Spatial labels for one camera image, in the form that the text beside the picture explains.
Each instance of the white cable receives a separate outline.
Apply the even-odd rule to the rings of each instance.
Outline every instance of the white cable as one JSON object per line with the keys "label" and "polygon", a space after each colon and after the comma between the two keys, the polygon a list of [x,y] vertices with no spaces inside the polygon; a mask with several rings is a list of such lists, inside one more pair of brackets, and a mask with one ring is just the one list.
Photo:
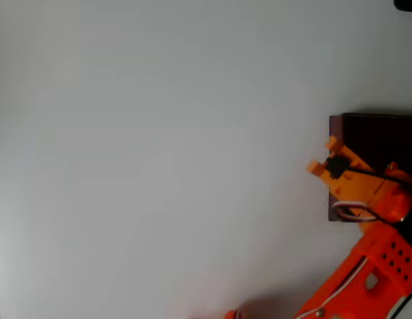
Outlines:
{"label": "white cable", "polygon": [[362,201],[337,201],[333,204],[333,207],[338,206],[362,206],[364,208],[368,208],[368,205]]}
{"label": "white cable", "polygon": [[355,278],[355,276],[360,272],[360,270],[364,267],[364,265],[367,263],[368,258],[364,258],[364,260],[362,261],[362,263],[358,266],[357,270],[355,270],[352,275],[347,279],[347,281],[345,281],[345,283],[343,285],[341,285],[341,287],[339,289],[337,289],[337,291],[333,292],[330,297],[328,297],[327,299],[325,299],[325,301],[321,304],[321,306],[319,306],[318,308],[315,308],[313,310],[309,310],[307,312],[304,312],[303,314],[300,314],[299,316],[295,317],[294,319],[302,319],[305,318],[306,316],[309,316],[310,314],[314,314],[317,311],[321,310],[325,305],[327,305],[327,303],[329,303],[334,297],[336,297],[339,293],[341,293],[343,291],[343,289],[345,289],[347,287],[347,285],[350,284],[350,282]]}

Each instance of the white wall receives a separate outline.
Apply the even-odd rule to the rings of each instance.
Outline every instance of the white wall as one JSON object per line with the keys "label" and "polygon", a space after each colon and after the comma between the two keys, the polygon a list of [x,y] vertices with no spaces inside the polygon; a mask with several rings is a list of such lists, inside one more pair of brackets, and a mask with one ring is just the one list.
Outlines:
{"label": "white wall", "polygon": [[360,236],[304,168],[367,106],[412,107],[391,0],[0,0],[2,318],[287,318]]}

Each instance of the black cable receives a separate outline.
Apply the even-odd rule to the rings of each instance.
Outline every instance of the black cable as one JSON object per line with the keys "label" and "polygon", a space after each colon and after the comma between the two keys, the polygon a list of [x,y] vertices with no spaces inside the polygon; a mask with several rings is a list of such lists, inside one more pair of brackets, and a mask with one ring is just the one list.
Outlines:
{"label": "black cable", "polygon": [[397,310],[393,313],[393,315],[391,316],[391,319],[395,319],[399,313],[401,312],[401,310],[404,309],[405,305],[408,304],[408,302],[412,299],[412,292],[411,294],[408,295],[408,297],[406,299],[404,299],[404,301],[399,305],[399,307],[397,308]]}
{"label": "black cable", "polygon": [[364,175],[370,175],[370,176],[374,176],[374,177],[378,177],[378,178],[382,178],[382,179],[387,179],[388,181],[394,181],[395,183],[398,183],[400,185],[407,186],[408,188],[412,188],[412,184],[409,183],[408,181],[404,181],[403,179],[393,177],[393,176],[390,176],[390,175],[380,174],[380,173],[376,173],[374,171],[368,171],[366,169],[361,169],[361,168],[356,168],[356,167],[347,167],[346,170],[347,171],[354,171],[356,173],[360,173],[360,174],[364,174]]}

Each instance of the black component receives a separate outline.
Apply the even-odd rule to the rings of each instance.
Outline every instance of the black component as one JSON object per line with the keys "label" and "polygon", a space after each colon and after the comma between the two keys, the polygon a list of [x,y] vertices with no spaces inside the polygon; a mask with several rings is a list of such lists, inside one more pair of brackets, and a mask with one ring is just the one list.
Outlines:
{"label": "black component", "polygon": [[395,228],[405,238],[405,240],[412,246],[412,209],[404,220],[396,224]]}
{"label": "black component", "polygon": [[[379,110],[381,108],[376,105],[368,108],[374,114],[345,113],[331,116],[330,135],[358,155],[374,172],[384,174],[387,166],[394,161],[412,177],[412,111],[396,105],[390,108],[390,112],[408,116],[376,114]],[[332,210],[335,201],[336,198],[330,196],[329,221],[340,220]]]}
{"label": "black component", "polygon": [[330,172],[331,178],[339,178],[349,168],[351,160],[344,156],[335,155],[327,159],[326,169]]}
{"label": "black component", "polygon": [[412,12],[412,0],[393,0],[393,4],[400,11]]}
{"label": "black component", "polygon": [[393,313],[393,315],[391,316],[391,319],[395,319],[395,318],[399,315],[399,313],[401,312],[401,310],[404,309],[405,305],[408,304],[408,302],[409,302],[411,299],[412,299],[412,293],[409,294],[409,296],[408,296],[406,299],[404,299],[404,301],[399,305],[399,307],[397,308],[397,310],[396,310],[396,311]]}

